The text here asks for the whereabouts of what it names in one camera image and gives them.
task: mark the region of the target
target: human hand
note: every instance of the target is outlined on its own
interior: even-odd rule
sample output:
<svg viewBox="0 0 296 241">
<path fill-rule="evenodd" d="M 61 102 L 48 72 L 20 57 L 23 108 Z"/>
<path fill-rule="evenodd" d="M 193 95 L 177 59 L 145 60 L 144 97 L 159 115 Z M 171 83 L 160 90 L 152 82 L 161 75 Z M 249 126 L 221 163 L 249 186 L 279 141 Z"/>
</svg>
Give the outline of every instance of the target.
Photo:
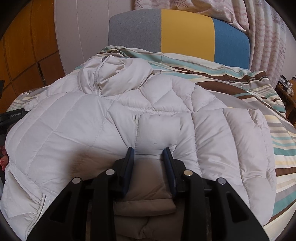
<svg viewBox="0 0 296 241">
<path fill-rule="evenodd" d="M 3 157 L 0 159 L 0 166 L 2 168 L 2 171 L 4 171 L 5 167 L 9 163 L 9 158 L 5 150 L 5 146 L 0 146 L 0 152 L 2 152 L 2 155 L 3 155 Z"/>
</svg>

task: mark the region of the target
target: white puffer jacket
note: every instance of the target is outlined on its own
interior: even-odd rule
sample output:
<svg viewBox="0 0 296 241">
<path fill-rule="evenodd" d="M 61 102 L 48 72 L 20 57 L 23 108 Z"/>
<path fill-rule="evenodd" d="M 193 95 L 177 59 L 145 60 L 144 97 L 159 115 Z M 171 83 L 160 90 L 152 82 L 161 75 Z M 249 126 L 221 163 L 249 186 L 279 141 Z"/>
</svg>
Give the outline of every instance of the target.
<svg viewBox="0 0 296 241">
<path fill-rule="evenodd" d="M 173 213 L 162 150 L 203 178 L 224 177 L 261 224 L 275 201 L 270 132 L 259 110 L 227 108 L 189 80 L 154 75 L 139 58 L 93 58 L 56 81 L 8 133 L 1 211 L 22 239 L 76 176 L 94 178 L 135 149 L 115 214 Z"/>
</svg>

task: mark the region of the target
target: silver screw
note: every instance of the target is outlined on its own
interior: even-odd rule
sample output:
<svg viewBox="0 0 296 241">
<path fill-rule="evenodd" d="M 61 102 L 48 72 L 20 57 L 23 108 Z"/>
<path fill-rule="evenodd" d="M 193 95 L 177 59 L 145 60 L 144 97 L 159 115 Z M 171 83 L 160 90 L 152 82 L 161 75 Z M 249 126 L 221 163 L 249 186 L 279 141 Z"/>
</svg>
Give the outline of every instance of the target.
<svg viewBox="0 0 296 241">
<path fill-rule="evenodd" d="M 113 175 L 115 173 L 115 171 L 113 170 L 113 169 L 108 169 L 107 171 L 106 171 L 106 174 L 108 175 L 108 176 L 111 176 L 111 175 Z"/>
<path fill-rule="evenodd" d="M 190 176 L 193 175 L 193 171 L 191 171 L 191 170 L 185 170 L 185 171 L 184 171 L 184 175 L 190 177 Z"/>
<path fill-rule="evenodd" d="M 224 184 L 226 184 L 226 180 L 224 178 L 222 178 L 222 177 L 219 177 L 218 178 L 218 183 L 221 184 L 221 185 L 224 185 Z"/>
<path fill-rule="evenodd" d="M 79 177 L 73 178 L 72 183 L 78 184 L 80 183 L 81 179 Z"/>
</svg>

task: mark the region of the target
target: orange wooden panel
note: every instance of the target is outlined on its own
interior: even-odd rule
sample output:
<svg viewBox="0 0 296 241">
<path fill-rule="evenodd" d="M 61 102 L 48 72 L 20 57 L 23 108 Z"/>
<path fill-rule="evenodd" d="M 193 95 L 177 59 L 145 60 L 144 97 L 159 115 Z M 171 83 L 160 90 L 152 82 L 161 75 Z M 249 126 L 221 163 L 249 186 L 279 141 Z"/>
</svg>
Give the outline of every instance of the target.
<svg viewBox="0 0 296 241">
<path fill-rule="evenodd" d="M 29 2 L 15 17 L 4 34 L 8 70 L 12 79 L 35 63 L 31 41 Z"/>
<path fill-rule="evenodd" d="M 47 57 L 39 62 L 42 74 L 46 85 L 51 85 L 53 82 L 65 76 L 59 52 Z"/>
<path fill-rule="evenodd" d="M 16 94 L 18 95 L 20 95 L 25 91 L 44 86 L 36 64 L 30 67 L 29 69 L 27 69 L 20 76 L 18 76 L 12 82 L 12 84 Z"/>
<path fill-rule="evenodd" d="M 58 51 L 54 28 L 54 0 L 33 0 L 32 39 L 37 61 Z"/>
<path fill-rule="evenodd" d="M 4 41 L 3 41 L 3 39 L 0 40 L 0 80 L 5 80 L 4 88 L 10 82 L 8 71 L 7 71 L 7 68 L 6 68 L 6 63 L 5 63 Z"/>
<path fill-rule="evenodd" d="M 6 112 L 11 103 L 15 100 L 16 94 L 11 86 L 8 85 L 3 91 L 2 97 L 0 99 L 0 113 Z"/>
</svg>

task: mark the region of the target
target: striped bed sheet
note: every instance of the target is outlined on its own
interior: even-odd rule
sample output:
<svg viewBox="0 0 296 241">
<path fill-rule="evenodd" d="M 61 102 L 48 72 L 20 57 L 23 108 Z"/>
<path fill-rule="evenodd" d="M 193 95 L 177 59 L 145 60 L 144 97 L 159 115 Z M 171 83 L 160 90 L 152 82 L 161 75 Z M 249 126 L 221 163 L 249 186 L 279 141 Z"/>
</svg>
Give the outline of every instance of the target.
<svg viewBox="0 0 296 241">
<path fill-rule="evenodd" d="M 270 240 L 275 240 L 296 210 L 296 129 L 286 119 L 284 104 L 270 85 L 266 73 L 252 73 L 247 69 L 227 67 L 191 56 L 151 53 L 122 46 L 108 46 L 93 57 L 109 54 L 122 58 L 145 59 L 154 68 L 155 74 L 189 79 L 209 90 L 229 108 L 261 110 L 271 132 L 277 176 L 273 216 L 264 229 Z M 36 92 L 24 93 L 12 103 L 9 110 L 21 108 L 36 95 Z"/>
</svg>

